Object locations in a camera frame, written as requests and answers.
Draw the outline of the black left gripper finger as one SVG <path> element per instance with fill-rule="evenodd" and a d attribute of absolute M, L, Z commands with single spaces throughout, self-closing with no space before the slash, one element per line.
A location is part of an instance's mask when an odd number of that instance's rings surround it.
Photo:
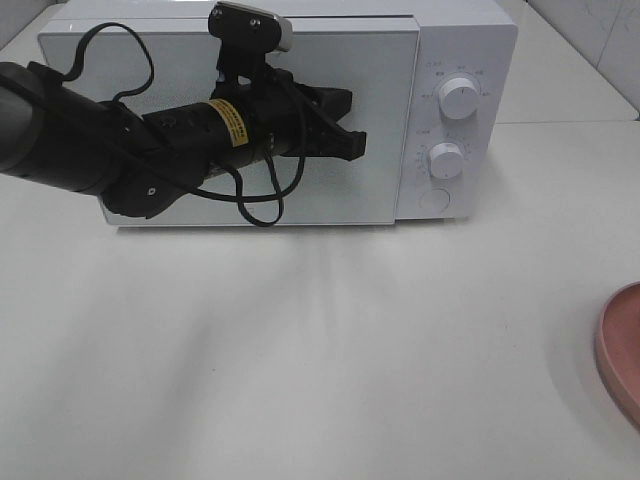
<path fill-rule="evenodd" d="M 300 84 L 299 92 L 305 98 L 305 113 L 314 124 L 327 129 L 341 129 L 338 122 L 352 107 L 353 93 L 350 90 Z"/>
<path fill-rule="evenodd" d="M 309 131 L 309 156 L 353 161 L 365 154 L 367 133 L 342 128 L 314 128 Z"/>

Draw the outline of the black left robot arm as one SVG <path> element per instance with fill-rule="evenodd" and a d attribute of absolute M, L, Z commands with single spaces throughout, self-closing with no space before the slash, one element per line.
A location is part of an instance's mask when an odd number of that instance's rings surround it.
<path fill-rule="evenodd" d="M 98 198 L 114 214 L 151 219 L 193 195 L 234 204 L 282 202 L 292 185 L 252 196 L 241 170 L 275 158 L 305 162 L 363 156 L 366 136 L 344 129 L 352 94 L 310 87 L 269 69 L 259 84 L 220 84 L 203 102 L 137 115 L 119 100 L 97 102 L 39 63 L 1 66 L 1 171 Z"/>

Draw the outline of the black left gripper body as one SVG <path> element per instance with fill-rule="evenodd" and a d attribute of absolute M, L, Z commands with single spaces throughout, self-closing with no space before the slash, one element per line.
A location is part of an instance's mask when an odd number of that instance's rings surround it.
<path fill-rule="evenodd" d="M 322 128 L 305 113 L 304 96 L 291 72 L 271 69 L 259 84 L 216 84 L 209 105 L 228 119 L 213 148 L 216 166 L 243 168 L 267 154 L 309 156 L 309 131 Z"/>

